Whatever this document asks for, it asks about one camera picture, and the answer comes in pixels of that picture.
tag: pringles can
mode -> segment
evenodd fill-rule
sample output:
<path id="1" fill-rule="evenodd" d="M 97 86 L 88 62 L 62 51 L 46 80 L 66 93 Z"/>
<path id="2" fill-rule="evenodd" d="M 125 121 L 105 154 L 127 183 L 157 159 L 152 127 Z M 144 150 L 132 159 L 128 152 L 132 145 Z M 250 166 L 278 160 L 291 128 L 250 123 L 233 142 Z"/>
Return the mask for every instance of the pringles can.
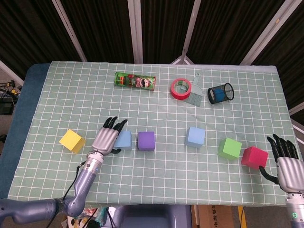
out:
<path id="1" fill-rule="evenodd" d="M 116 86 L 135 87 L 154 91 L 156 77 L 116 72 L 114 83 Z"/>

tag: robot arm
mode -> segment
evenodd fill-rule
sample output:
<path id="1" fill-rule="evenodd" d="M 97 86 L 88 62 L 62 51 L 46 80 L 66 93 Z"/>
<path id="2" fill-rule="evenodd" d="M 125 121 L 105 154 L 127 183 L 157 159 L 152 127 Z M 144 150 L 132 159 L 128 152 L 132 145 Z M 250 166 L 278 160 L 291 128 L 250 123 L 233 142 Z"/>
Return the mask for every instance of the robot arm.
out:
<path id="1" fill-rule="evenodd" d="M 7 216 L 12 216 L 16 223 L 26 224 L 52 219 L 57 213 L 62 211 L 71 217 L 80 215 L 85 207 L 86 196 L 104 162 L 104 156 L 110 153 L 119 153 L 121 151 L 121 149 L 114 150 L 113 146 L 127 120 L 124 120 L 113 127 L 116 119 L 117 117 L 114 117 L 113 119 L 108 118 L 103 127 L 99 130 L 92 145 L 93 152 L 88 155 L 87 160 L 74 183 L 74 196 L 29 202 L 0 199 L 0 226 Z"/>
<path id="2" fill-rule="evenodd" d="M 304 228 L 304 162 L 299 160 L 295 146 L 273 135 L 275 141 L 267 137 L 276 161 L 278 177 L 269 175 L 260 166 L 262 175 L 287 193 L 286 207 L 292 228 Z"/>

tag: red tape roll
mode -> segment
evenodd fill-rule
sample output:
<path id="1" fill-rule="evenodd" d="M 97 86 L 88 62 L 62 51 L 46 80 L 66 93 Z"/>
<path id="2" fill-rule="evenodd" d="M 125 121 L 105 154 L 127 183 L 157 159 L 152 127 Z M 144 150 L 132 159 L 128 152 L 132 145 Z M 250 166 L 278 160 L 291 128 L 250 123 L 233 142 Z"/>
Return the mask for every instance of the red tape roll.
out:
<path id="1" fill-rule="evenodd" d="M 179 94 L 175 91 L 176 86 L 186 86 L 188 88 L 188 90 L 183 94 Z M 184 100 L 184 99 L 187 99 L 190 96 L 190 93 L 191 93 L 191 83 L 187 79 L 178 78 L 178 79 L 175 79 L 172 82 L 172 84 L 171 84 L 171 94 L 174 98 L 176 98 L 178 100 Z"/>

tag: mesh pen holder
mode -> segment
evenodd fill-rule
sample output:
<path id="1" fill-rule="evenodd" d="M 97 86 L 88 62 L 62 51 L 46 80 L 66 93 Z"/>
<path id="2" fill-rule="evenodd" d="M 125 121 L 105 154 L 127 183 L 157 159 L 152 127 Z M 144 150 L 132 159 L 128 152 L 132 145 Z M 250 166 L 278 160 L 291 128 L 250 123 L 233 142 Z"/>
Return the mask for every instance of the mesh pen holder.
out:
<path id="1" fill-rule="evenodd" d="M 234 98 L 234 90 L 230 83 L 208 89 L 208 98 L 211 104 L 223 101 L 231 101 Z"/>

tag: red cube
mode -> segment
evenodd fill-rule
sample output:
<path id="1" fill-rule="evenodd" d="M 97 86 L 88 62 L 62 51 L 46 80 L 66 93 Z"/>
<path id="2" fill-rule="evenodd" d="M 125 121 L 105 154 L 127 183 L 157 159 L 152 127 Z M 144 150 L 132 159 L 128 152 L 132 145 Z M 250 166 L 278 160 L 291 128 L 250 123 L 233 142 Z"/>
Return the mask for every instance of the red cube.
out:
<path id="1" fill-rule="evenodd" d="M 263 166 L 265 168 L 267 158 L 267 152 L 252 146 L 244 150 L 241 164 L 258 170 L 259 166 Z"/>

